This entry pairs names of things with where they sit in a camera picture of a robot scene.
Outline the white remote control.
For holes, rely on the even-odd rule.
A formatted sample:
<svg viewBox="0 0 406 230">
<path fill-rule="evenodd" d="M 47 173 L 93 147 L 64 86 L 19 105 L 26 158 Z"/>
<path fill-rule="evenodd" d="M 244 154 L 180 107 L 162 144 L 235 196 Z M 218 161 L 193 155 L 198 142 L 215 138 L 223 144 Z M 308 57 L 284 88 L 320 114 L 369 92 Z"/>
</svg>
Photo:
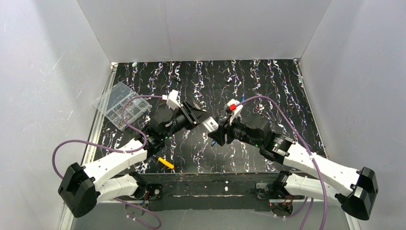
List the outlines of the white remote control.
<svg viewBox="0 0 406 230">
<path fill-rule="evenodd" d="M 202 122 L 202 125 L 206 128 L 207 133 L 214 132 L 218 129 L 219 125 L 213 117 L 209 117 Z"/>
</svg>

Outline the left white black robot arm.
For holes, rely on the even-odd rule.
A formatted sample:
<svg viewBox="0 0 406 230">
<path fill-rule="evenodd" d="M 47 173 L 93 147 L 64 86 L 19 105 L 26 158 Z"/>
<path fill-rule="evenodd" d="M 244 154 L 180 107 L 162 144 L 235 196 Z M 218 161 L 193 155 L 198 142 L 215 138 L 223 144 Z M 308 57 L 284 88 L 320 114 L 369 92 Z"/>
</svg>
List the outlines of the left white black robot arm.
<svg viewBox="0 0 406 230">
<path fill-rule="evenodd" d="M 58 194 L 74 217 L 88 214 L 98 203 L 118 196 L 134 196 L 147 184 L 136 173 L 118 177 L 128 167 L 146 160 L 164 148 L 164 141 L 182 129 L 203 125 L 207 132 L 218 128 L 207 111 L 188 102 L 158 109 L 142 131 L 118 152 L 87 163 L 70 165 L 62 179 Z"/>
</svg>

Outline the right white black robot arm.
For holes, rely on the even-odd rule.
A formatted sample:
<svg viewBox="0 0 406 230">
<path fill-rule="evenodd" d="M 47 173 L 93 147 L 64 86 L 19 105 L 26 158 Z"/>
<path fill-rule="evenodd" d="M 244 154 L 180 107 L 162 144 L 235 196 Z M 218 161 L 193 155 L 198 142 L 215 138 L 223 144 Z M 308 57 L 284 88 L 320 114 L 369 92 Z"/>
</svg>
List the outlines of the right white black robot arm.
<svg viewBox="0 0 406 230">
<path fill-rule="evenodd" d="M 250 115 L 245 121 L 228 118 L 217 123 L 208 118 L 203 125 L 208 137 L 223 146 L 238 140 L 259 148 L 265 159 L 296 168 L 311 177 L 281 171 L 277 179 L 257 189 L 259 199 L 274 196 L 308 196 L 327 198 L 328 203 L 340 206 L 347 214 L 369 220 L 378 194 L 375 172 L 363 167 L 360 170 L 339 165 L 315 153 L 309 155 L 306 148 L 293 139 L 272 132 L 265 117 Z"/>
</svg>

